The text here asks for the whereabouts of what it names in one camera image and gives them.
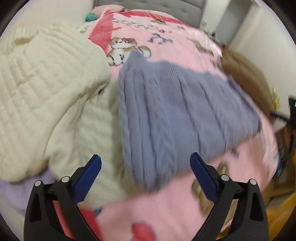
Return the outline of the teal plush toy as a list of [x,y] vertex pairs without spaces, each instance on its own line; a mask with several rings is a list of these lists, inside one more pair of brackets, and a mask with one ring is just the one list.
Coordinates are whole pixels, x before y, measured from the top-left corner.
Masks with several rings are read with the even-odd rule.
[[97,20],[97,16],[94,13],[88,13],[87,16],[85,17],[86,22],[92,22]]

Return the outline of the brown puffer jacket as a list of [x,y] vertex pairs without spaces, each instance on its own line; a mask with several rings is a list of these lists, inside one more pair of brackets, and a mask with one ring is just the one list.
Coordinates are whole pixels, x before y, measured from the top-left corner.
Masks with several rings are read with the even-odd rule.
[[221,65],[223,71],[231,75],[240,87],[253,99],[270,122],[274,117],[274,103],[271,90],[262,71],[253,62],[238,52],[222,48]]

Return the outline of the lavender garment under jacket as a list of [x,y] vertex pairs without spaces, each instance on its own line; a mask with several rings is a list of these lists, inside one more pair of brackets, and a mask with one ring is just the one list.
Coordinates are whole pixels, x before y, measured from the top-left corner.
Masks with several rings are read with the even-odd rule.
[[40,175],[27,178],[20,182],[12,183],[1,180],[1,198],[24,216],[32,188],[38,180],[41,180],[44,184],[55,182],[48,169],[44,170]]

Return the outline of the pink cartoon fleece blanket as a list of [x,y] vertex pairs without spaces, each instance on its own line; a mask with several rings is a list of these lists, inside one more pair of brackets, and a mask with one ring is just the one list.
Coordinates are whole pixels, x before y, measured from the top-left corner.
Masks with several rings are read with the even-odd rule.
[[278,164],[263,108],[204,32],[155,11],[105,6],[86,31],[111,80],[72,111],[70,144],[51,159],[71,175],[93,154],[102,169],[83,216],[101,240],[191,240],[212,203],[190,168],[198,152],[220,173],[264,189]]

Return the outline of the cream quilted jacket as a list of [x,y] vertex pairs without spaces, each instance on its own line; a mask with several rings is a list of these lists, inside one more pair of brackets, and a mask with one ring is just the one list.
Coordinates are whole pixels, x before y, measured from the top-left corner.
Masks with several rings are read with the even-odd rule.
[[48,169],[59,180],[93,155],[102,168],[85,201],[100,207],[135,193],[124,167],[117,84],[101,47],[63,24],[18,26],[1,39],[1,179]]

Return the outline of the purple knit hooded cardigan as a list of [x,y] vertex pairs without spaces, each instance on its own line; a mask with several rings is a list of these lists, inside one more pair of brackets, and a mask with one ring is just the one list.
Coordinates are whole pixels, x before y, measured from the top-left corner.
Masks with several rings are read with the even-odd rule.
[[147,192],[190,169],[190,156],[210,161],[256,135],[261,120],[231,78],[196,72],[134,51],[118,76],[125,166]]

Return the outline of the pink pillow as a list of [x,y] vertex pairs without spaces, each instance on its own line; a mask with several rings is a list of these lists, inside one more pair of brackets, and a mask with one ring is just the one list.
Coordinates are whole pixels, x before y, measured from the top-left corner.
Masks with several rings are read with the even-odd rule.
[[91,13],[100,16],[106,9],[110,10],[110,11],[121,11],[122,9],[124,9],[123,6],[120,5],[115,5],[115,4],[106,4],[106,5],[102,5],[102,6],[96,6]]

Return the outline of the grey upholstered headboard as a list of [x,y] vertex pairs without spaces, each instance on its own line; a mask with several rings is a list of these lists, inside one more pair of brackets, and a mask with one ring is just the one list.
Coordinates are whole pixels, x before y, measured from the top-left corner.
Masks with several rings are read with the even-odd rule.
[[122,0],[122,1],[93,1],[93,6],[115,4],[127,9],[144,9],[161,11],[170,14],[178,20],[195,28],[200,27],[206,0]]

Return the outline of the yellow plush toy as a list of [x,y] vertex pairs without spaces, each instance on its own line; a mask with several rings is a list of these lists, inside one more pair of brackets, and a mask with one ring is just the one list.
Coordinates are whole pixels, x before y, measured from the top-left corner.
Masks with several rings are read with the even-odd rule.
[[271,97],[273,99],[274,110],[279,110],[280,109],[280,99],[275,92],[275,88],[273,88],[271,91]]

